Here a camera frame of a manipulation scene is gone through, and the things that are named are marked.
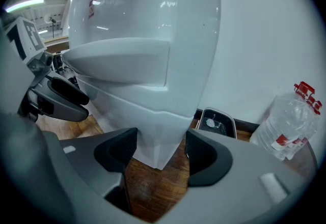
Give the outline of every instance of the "clear plastic bottle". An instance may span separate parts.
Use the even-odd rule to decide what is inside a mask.
[[[301,84],[295,86],[296,92],[275,98],[268,118],[250,139],[280,160],[291,159],[317,131],[319,112],[312,106],[314,89],[305,83],[308,89],[302,89]]]

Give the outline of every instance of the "fluorescent light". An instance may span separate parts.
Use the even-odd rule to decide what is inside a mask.
[[[98,28],[98,29],[101,29],[101,30],[106,30],[106,31],[108,30],[107,28],[105,28],[105,27],[101,27],[101,26],[97,26],[97,28]]]
[[[20,8],[23,8],[23,7],[27,7],[27,6],[30,6],[30,5],[34,5],[34,4],[38,4],[38,3],[44,3],[44,0],[30,0],[30,1],[27,1],[27,2],[21,2],[21,3],[17,3],[9,8],[6,8],[6,11],[9,13],[9,12],[12,12],[14,10],[17,10],[17,9],[20,9]]]

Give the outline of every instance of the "small metal container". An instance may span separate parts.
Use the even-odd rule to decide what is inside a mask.
[[[196,129],[214,132],[237,139],[234,119],[225,112],[213,108],[205,108],[203,110]]]

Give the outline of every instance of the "plastic lid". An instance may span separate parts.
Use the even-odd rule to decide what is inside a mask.
[[[307,100],[307,104],[312,106],[315,101],[316,101],[316,99],[313,96],[309,96],[309,98]]]
[[[301,95],[304,99],[308,99],[309,97],[315,93],[315,90],[308,85],[306,82],[301,81],[300,85],[294,84],[294,90],[297,94]]]
[[[321,107],[322,107],[322,104],[321,104],[320,101],[317,101],[317,102],[314,103],[313,108],[314,108],[314,111],[315,111],[316,114],[320,115],[320,111],[319,111],[319,109],[320,109]]]

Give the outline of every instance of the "white wall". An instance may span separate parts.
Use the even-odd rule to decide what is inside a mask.
[[[305,81],[326,106],[326,30],[312,0],[222,0],[218,46],[199,108],[260,123],[277,94]],[[310,141],[320,164],[322,127]]]

